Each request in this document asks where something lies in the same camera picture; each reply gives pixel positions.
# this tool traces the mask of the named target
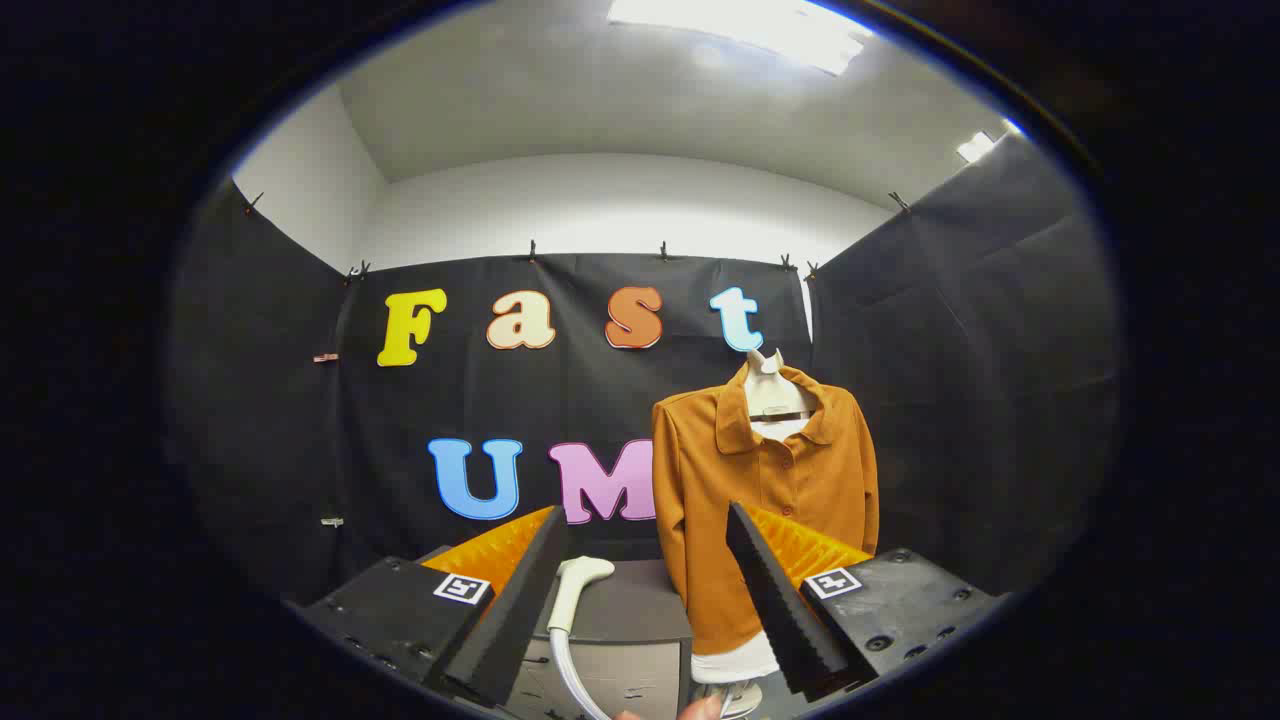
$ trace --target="ceiling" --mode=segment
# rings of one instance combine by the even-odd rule
[[[997,113],[879,36],[840,77],[714,36],[611,24],[611,0],[477,5],[339,81],[389,182],[561,152],[675,155],[767,170],[896,210],[964,160]]]

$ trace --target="orange letter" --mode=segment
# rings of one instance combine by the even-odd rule
[[[520,310],[512,309],[520,305]],[[489,345],[498,350],[512,350],[524,345],[525,347],[547,347],[556,340],[556,331],[552,329],[552,301],[545,295],[521,290],[508,292],[493,304],[497,318],[489,323],[485,337]]]
[[[604,338],[613,347],[653,347],[662,337],[662,296],[652,287],[623,287],[609,299]]]

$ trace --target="letter u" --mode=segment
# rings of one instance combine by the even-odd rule
[[[516,456],[524,450],[513,439],[490,439],[481,450],[493,460],[493,479],[498,492],[490,500],[477,500],[467,486],[467,461],[471,443],[465,439],[433,439],[426,451],[435,457],[435,483],[445,507],[472,520],[498,520],[516,511],[520,484],[516,480]]]

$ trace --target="shirt collar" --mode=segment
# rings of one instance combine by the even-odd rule
[[[827,423],[827,406],[831,396],[826,388],[809,375],[783,365],[780,370],[782,377],[803,387],[818,398],[818,410],[809,418],[800,434],[805,436],[815,445],[831,445],[832,428]],[[733,375],[724,389],[716,398],[716,446],[724,455],[736,455],[754,450],[764,441],[759,433],[751,429],[751,420],[746,413],[746,373],[748,364],[744,363],[737,374]]]

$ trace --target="gray cabinet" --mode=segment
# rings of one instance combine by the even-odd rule
[[[690,693],[692,630],[685,606],[662,560],[618,561],[613,566],[613,575],[591,583],[579,598],[570,634],[573,666],[591,700],[611,717],[623,710],[652,720],[675,717]],[[534,625],[511,697],[502,706],[521,720],[585,717],[552,660],[547,623],[558,589],[557,579]],[[492,710],[480,712],[502,716]]]

